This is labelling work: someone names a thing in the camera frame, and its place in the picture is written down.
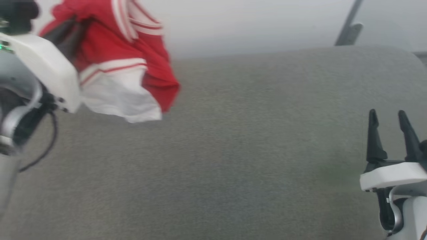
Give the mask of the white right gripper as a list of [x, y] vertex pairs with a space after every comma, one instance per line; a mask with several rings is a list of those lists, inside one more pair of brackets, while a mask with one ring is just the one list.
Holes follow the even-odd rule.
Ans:
[[369, 111], [367, 164], [360, 175], [360, 187], [364, 191], [397, 187], [397, 193], [427, 193], [427, 170], [418, 162], [423, 158], [420, 141], [405, 111], [398, 112], [400, 129], [404, 134], [407, 156], [405, 161], [385, 161], [375, 109]]

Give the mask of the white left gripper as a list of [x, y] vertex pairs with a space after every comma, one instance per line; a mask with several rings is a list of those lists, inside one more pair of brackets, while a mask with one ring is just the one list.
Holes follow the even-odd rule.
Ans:
[[0, 33], [0, 40], [10, 48], [23, 64], [57, 99], [61, 109], [76, 113], [81, 106], [79, 74], [72, 65], [84, 40], [87, 21], [70, 18], [44, 34], [44, 38], [23, 34], [10, 36]]

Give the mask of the red and white basketball jersey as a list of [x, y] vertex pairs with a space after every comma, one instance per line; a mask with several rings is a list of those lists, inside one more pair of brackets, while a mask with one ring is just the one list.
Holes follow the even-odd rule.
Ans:
[[180, 90], [163, 41], [163, 26], [138, 0], [63, 0], [39, 35], [51, 39], [65, 23], [70, 39], [84, 30], [72, 63], [81, 99], [95, 113], [130, 123], [159, 121]]

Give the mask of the dark grey slanted stand leg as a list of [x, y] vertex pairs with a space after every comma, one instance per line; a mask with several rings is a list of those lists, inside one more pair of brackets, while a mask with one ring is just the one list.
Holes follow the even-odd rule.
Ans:
[[363, 2], [364, 0], [354, 0], [340, 34], [335, 41], [335, 46], [350, 46], [356, 43], [364, 25], [360, 22], [354, 22], [354, 20]]

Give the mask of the grey fabric sofa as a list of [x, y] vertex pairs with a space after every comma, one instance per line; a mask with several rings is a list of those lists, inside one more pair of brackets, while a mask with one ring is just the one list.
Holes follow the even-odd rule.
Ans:
[[162, 121], [58, 112], [19, 175], [2, 240], [383, 240], [360, 189], [369, 110], [389, 159], [398, 111], [427, 139], [427, 68], [389, 47], [175, 60]]

